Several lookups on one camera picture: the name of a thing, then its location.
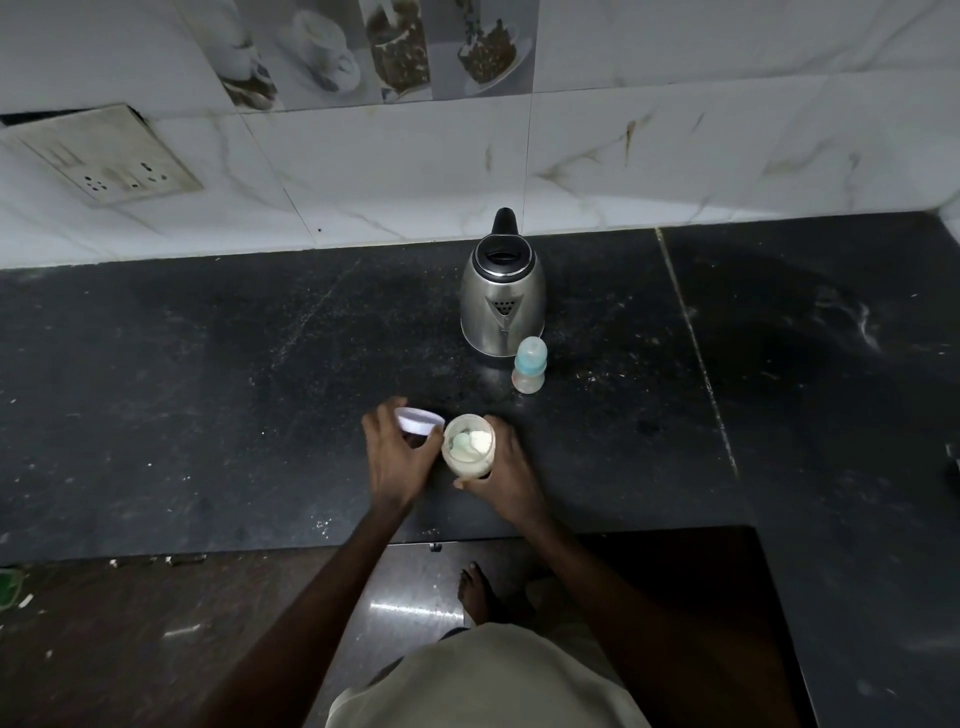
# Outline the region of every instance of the stainless steel kettle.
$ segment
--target stainless steel kettle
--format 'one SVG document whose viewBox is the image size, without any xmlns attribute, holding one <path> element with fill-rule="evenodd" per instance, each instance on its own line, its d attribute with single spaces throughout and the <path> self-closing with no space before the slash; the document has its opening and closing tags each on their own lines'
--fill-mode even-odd
<svg viewBox="0 0 960 728">
<path fill-rule="evenodd" d="M 460 328 L 488 356 L 515 356 L 527 336 L 543 333 L 546 280 L 537 253 L 516 229 L 509 207 L 473 249 L 460 288 Z"/>
</svg>

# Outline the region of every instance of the plastic container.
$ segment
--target plastic container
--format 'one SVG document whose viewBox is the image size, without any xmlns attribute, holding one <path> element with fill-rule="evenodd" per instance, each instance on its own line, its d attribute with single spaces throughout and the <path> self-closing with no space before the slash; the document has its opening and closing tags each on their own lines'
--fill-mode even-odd
<svg viewBox="0 0 960 728">
<path fill-rule="evenodd" d="M 516 349 L 514 373 L 510 377 L 520 394 L 532 395 L 543 386 L 546 371 L 546 344 L 538 336 L 527 336 Z"/>
<path fill-rule="evenodd" d="M 426 442 L 427 435 L 434 427 L 443 428 L 444 418 L 434 412 L 416 407 L 398 407 L 394 410 L 396 422 L 403 430 L 403 439 L 411 448 L 418 448 Z"/>
<path fill-rule="evenodd" d="M 476 450 L 476 458 L 473 460 L 464 460 L 454 457 L 454 452 L 463 454 L 464 449 L 457 447 L 454 440 L 457 435 L 471 432 L 483 433 L 482 439 L 486 441 L 487 435 L 490 436 L 490 446 L 486 451 Z M 474 444 L 478 438 L 472 438 Z M 444 443 L 441 445 L 440 452 L 444 456 L 446 464 L 458 475 L 464 477 L 483 477 L 490 472 L 493 467 L 493 453 L 496 450 L 496 435 L 493 434 L 493 428 L 490 423 L 479 415 L 461 415 L 450 420 L 450 424 L 444 430 Z"/>
</svg>

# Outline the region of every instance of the wall tile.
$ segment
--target wall tile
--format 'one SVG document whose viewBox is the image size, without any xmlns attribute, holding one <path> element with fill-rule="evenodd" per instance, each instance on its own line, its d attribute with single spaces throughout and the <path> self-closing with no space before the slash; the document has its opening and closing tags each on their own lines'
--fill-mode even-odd
<svg viewBox="0 0 960 728">
<path fill-rule="evenodd" d="M 818 189 L 805 189 L 823 180 L 801 176 L 817 161 L 807 161 L 810 150 L 824 150 L 795 120 L 819 103 L 824 85 L 795 77 L 537 94 L 524 230 L 843 211 L 846 168 L 829 169 L 839 177 L 826 203 Z M 837 148 L 842 163 L 846 153 Z"/>
<path fill-rule="evenodd" d="M 475 237 L 523 209 L 530 96 L 245 117 L 322 246 Z"/>
<path fill-rule="evenodd" d="M 0 268 L 313 247 L 238 116 L 153 127 L 204 190 L 93 208 L 69 182 L 0 145 Z"/>
<path fill-rule="evenodd" d="M 886 2 L 849 53 L 844 70 L 960 66 L 958 30 L 960 3 L 955 0 Z"/>
<path fill-rule="evenodd" d="M 944 221 L 947 230 L 953 235 L 954 239 L 960 243 L 960 197 L 951 200 L 940 210 L 940 219 Z"/>
<path fill-rule="evenodd" d="M 233 113 L 168 0 L 5 2 L 0 113 L 127 103 L 148 118 Z"/>
<path fill-rule="evenodd" d="M 852 88 L 829 77 L 790 120 L 734 220 L 917 209 L 918 190 Z"/>
<path fill-rule="evenodd" d="M 845 84 L 883 129 L 917 208 L 960 194 L 960 69 L 861 73 Z"/>
<path fill-rule="evenodd" d="M 535 91 L 960 63 L 944 0 L 542 0 Z"/>
</svg>

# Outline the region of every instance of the white shirt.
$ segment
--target white shirt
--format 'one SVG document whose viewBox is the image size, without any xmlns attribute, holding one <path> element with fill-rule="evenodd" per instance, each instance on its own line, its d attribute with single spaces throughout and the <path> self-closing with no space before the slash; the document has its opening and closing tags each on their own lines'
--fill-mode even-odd
<svg viewBox="0 0 960 728">
<path fill-rule="evenodd" d="M 428 644 L 376 685 L 345 692 L 326 725 L 650 728 L 623 688 L 540 635 L 494 623 Z"/>
</svg>

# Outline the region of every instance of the container lid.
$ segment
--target container lid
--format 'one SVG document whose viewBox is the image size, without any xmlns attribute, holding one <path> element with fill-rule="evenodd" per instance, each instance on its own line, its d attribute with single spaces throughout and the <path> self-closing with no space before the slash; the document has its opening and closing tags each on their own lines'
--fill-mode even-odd
<svg viewBox="0 0 960 728">
<path fill-rule="evenodd" d="M 441 429 L 444 427 L 443 417 L 433 412 L 427 412 L 425 409 L 398 407 L 395 412 L 400 429 L 409 432 L 411 435 L 429 435 L 434 427 Z"/>
<path fill-rule="evenodd" d="M 472 260 L 481 278 L 494 283 L 512 283 L 530 273 L 537 256 L 520 235 L 491 234 L 473 249 Z"/>
<path fill-rule="evenodd" d="M 516 370 L 522 375 L 536 376 L 546 369 L 546 344 L 539 336 L 527 336 L 516 348 Z"/>
</svg>

